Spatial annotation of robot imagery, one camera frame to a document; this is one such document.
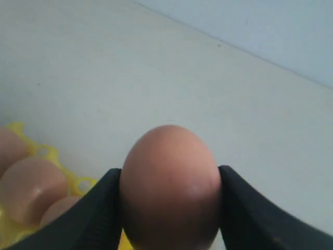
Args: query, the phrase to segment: egg tray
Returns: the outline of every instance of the egg tray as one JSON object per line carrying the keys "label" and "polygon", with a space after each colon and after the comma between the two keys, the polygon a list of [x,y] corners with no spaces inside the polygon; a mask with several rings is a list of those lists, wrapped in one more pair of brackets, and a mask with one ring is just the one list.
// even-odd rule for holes
{"label": "egg tray", "polygon": [[[23,123],[14,122],[6,127],[17,134],[28,145],[30,156],[43,157],[61,169],[68,180],[69,195],[82,197],[97,183],[95,179],[78,177],[69,169],[65,168],[59,162],[57,149],[46,144],[37,144],[35,141],[28,138],[23,132]],[[0,205],[0,249],[17,243],[30,234],[33,234],[38,229],[38,226],[25,226],[13,222],[8,218]],[[122,232],[118,250],[133,250],[124,232]]]}

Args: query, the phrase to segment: egg carton cup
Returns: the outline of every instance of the egg carton cup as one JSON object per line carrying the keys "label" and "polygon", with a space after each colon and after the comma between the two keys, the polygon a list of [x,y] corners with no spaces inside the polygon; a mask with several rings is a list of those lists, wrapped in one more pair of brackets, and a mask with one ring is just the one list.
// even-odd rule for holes
{"label": "egg carton cup", "polygon": [[[28,146],[30,156],[40,156],[55,164],[66,176],[69,186],[69,194],[84,196],[96,183],[97,180],[89,177],[78,177],[72,171],[65,168],[59,162],[58,150],[47,144],[38,144],[28,138],[23,131],[22,122],[13,122],[6,126],[17,134]],[[9,247],[18,241],[28,237],[39,229],[38,226],[26,226],[12,221],[0,204],[0,249]],[[122,232],[118,250],[133,250],[126,235]]]}

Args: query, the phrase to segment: brown egg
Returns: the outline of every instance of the brown egg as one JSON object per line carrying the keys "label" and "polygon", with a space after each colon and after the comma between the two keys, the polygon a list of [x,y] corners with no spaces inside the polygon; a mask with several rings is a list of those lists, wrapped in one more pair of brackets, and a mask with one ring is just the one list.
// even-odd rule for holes
{"label": "brown egg", "polygon": [[43,215],[40,227],[44,227],[50,224],[52,221],[58,219],[62,214],[66,213],[72,206],[74,206],[79,200],[79,196],[69,196],[55,202]]}
{"label": "brown egg", "polygon": [[124,230],[135,249],[204,250],[219,227],[221,177],[212,153],[179,126],[147,132],[120,177]]}
{"label": "brown egg", "polygon": [[7,128],[0,128],[0,178],[12,164],[28,155],[28,146],[18,135]]}
{"label": "brown egg", "polygon": [[40,157],[18,161],[0,182],[0,202],[17,223],[37,224],[44,212],[67,196],[67,179],[52,162]]}

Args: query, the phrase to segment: eggshell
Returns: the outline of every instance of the eggshell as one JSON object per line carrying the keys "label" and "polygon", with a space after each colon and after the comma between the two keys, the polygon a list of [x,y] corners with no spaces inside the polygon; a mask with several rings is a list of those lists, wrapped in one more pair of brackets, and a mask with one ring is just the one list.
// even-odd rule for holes
{"label": "eggshell", "polygon": [[179,126],[147,132],[120,177],[124,230],[135,249],[209,249],[219,227],[222,182],[204,142]]}
{"label": "eggshell", "polygon": [[28,146],[18,135],[7,128],[0,128],[0,178],[12,164],[28,155]]}
{"label": "eggshell", "polygon": [[0,202],[17,223],[37,224],[44,212],[67,196],[67,179],[52,162],[40,157],[18,161],[0,182]]}
{"label": "eggshell", "polygon": [[44,227],[50,224],[52,221],[58,219],[62,214],[66,213],[72,206],[74,206],[79,200],[79,196],[69,196],[55,202],[43,215],[40,227]]}

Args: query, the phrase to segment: white table surface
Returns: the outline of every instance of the white table surface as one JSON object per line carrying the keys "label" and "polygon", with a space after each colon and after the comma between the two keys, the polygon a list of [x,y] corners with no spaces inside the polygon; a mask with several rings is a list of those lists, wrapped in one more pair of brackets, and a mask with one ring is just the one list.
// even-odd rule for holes
{"label": "white table surface", "polygon": [[186,126],[333,234],[333,90],[126,0],[0,1],[0,124],[99,178],[144,132]]}

